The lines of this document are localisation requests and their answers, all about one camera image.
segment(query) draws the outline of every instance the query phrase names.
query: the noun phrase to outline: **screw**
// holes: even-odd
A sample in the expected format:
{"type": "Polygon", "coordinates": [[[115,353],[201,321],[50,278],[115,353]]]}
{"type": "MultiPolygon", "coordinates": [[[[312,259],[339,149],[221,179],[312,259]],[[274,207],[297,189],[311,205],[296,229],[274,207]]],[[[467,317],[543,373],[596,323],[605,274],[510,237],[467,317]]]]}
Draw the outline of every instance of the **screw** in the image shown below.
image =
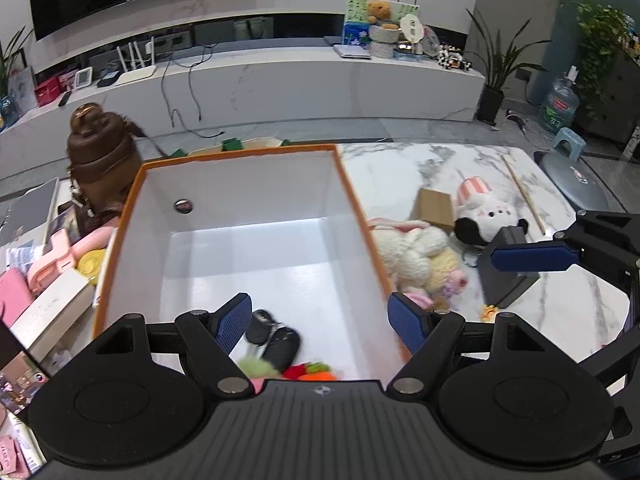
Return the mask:
{"type": "Polygon", "coordinates": [[[218,388],[226,394],[241,394],[249,387],[249,382],[242,377],[226,377],[218,381],[218,388]]]}
{"type": "Polygon", "coordinates": [[[181,200],[176,200],[175,201],[174,209],[178,213],[182,213],[183,215],[186,215],[186,214],[190,213],[191,211],[193,211],[193,204],[191,203],[190,200],[187,200],[187,199],[183,198],[181,200]]]}
{"type": "Polygon", "coordinates": [[[400,394],[417,394],[424,389],[424,383],[414,377],[403,377],[394,381],[394,390],[400,394]]]}

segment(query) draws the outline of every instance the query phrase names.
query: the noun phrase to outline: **plush keychain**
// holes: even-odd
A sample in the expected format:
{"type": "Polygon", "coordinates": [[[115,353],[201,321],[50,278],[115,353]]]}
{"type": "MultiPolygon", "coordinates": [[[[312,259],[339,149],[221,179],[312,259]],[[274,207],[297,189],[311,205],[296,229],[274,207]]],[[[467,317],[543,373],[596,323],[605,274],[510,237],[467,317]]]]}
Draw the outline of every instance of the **plush keychain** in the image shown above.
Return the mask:
{"type": "Polygon", "coordinates": [[[485,247],[503,227],[519,226],[525,234],[529,230],[529,223],[518,218],[515,208],[500,200],[479,176],[460,184],[456,216],[456,237],[468,245],[485,247]]]}

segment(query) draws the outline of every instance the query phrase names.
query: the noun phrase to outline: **small clock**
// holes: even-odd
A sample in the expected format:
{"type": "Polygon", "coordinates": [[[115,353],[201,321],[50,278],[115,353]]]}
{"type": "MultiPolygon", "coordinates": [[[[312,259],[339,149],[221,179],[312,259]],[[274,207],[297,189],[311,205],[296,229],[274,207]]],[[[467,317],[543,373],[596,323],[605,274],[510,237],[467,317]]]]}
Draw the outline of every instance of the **small clock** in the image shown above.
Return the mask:
{"type": "Polygon", "coordinates": [[[76,79],[74,81],[74,89],[78,90],[79,88],[84,88],[85,86],[89,86],[91,84],[93,76],[94,76],[94,67],[92,66],[90,66],[89,68],[83,68],[82,70],[78,70],[76,72],[76,79]]]}

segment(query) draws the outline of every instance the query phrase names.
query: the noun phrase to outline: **black key fob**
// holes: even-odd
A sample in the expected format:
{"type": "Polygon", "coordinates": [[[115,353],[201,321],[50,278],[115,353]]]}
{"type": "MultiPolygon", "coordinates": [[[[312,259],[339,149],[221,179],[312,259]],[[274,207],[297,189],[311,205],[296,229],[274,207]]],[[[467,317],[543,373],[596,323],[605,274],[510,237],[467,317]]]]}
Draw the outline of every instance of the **black key fob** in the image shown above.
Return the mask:
{"type": "Polygon", "coordinates": [[[262,353],[262,358],[283,373],[289,368],[300,350],[300,334],[288,326],[277,329],[262,353]]]}
{"type": "Polygon", "coordinates": [[[273,316],[266,310],[255,310],[251,316],[249,328],[244,333],[244,338],[251,344],[265,345],[275,324],[273,316]]]}
{"type": "Polygon", "coordinates": [[[71,97],[71,90],[69,90],[68,92],[65,92],[65,94],[62,96],[62,99],[60,99],[60,101],[58,102],[58,106],[66,105],[66,102],[69,101],[70,97],[71,97]]]}

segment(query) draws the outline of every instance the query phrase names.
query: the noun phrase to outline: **marble table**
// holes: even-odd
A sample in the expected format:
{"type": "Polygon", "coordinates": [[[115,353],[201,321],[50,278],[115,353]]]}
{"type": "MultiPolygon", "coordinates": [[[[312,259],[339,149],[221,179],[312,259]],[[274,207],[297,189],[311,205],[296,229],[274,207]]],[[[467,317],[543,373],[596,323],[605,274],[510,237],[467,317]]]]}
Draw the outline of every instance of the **marble table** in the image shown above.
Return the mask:
{"type": "MultiPolygon", "coordinates": [[[[471,176],[483,177],[529,221],[532,241],[549,239],[569,227],[574,210],[534,161],[519,148],[467,144],[343,144],[342,161],[367,218],[405,220],[417,191],[427,187],[456,195],[471,176]],[[546,234],[511,180],[501,155],[510,162],[538,210],[546,234]]],[[[478,272],[465,267],[469,284],[452,300],[466,320],[480,321],[482,288],[478,272]]],[[[542,272],[540,279],[508,310],[518,314],[574,360],[582,360],[616,338],[628,312],[628,297],[578,266],[542,272]]]]}

